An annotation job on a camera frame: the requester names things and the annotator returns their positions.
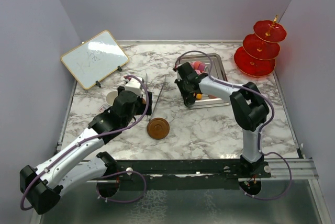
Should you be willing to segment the stainless steel tray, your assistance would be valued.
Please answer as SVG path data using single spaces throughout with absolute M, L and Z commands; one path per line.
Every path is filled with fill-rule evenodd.
M 211 75 L 214 78 L 221 79 L 223 81 L 227 81 L 225 69 L 221 60 L 220 55 L 216 53 L 211 53 L 209 54 L 210 59 L 212 60 L 212 70 L 211 70 Z M 192 64 L 195 61 L 200 61 L 206 65 L 206 69 L 208 70 L 210 67 L 210 60 L 203 54 L 189 54 L 184 56 L 180 60 L 180 64 L 183 64 L 185 62 L 189 62 Z M 186 104 L 184 105 L 188 109 L 201 109 L 201 108 L 211 108 L 211 107 L 220 107 L 220 106 L 229 106 L 230 105 L 230 100 L 222 100 L 218 98 L 217 96 L 212 96 L 208 94 L 202 94 L 201 99 L 195 100 L 193 104 Z

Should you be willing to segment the white mug blue handle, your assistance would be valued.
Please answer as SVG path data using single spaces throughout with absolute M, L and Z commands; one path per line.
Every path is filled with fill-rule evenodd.
M 112 106 L 117 96 L 118 96 L 118 91 L 109 92 L 105 97 L 106 104 L 109 106 Z

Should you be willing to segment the red three-tier cake stand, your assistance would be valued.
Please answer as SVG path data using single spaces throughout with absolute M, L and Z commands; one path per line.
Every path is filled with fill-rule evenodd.
M 272 20 L 257 21 L 253 33 L 244 38 L 233 56 L 237 68 L 252 77 L 271 74 L 281 49 L 279 43 L 286 36 L 286 30 L 278 23 L 278 15 Z

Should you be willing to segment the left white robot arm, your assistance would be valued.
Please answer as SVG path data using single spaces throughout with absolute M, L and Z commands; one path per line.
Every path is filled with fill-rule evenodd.
M 135 126 L 136 115 L 143 118 L 151 113 L 151 92 L 144 90 L 137 94 L 120 86 L 113 105 L 95 116 L 69 146 L 36 167 L 26 165 L 21 169 L 21 210 L 34 209 L 41 215 L 51 210 L 66 193 L 87 181 L 133 174 L 132 169 L 121 170 L 107 152 L 98 153 L 87 164 L 80 162 Z

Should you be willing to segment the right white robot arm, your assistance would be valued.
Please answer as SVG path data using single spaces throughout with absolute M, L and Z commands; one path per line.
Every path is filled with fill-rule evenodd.
M 189 62 L 176 66 L 174 72 L 177 73 L 175 83 L 185 106 L 195 104 L 198 94 L 230 101 L 235 121 L 242 128 L 243 134 L 240 171 L 245 177 L 257 174 L 264 161 L 260 147 L 261 130 L 270 112 L 257 86 L 252 82 L 246 85 L 225 82 L 208 73 L 197 74 Z

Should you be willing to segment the metal tongs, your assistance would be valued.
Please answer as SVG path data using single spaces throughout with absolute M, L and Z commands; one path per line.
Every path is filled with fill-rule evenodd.
M 161 97 L 161 95 L 162 95 L 162 93 L 163 93 L 163 89 L 164 89 L 164 87 L 165 87 L 165 83 L 166 83 L 166 75 L 164 75 L 164 79 L 163 79 L 163 82 L 162 82 L 160 91 L 159 91 L 159 93 L 158 93 L 158 95 L 157 95 L 157 97 L 156 97 L 154 106 L 153 106 L 153 108 L 152 108 L 152 113 L 151 113 L 150 116 L 147 116 L 147 121 L 150 121 L 151 119 L 153 119 L 153 116 L 154 116 L 155 110 L 156 110 L 156 108 L 157 108 L 158 102 L 159 102 L 160 97 Z

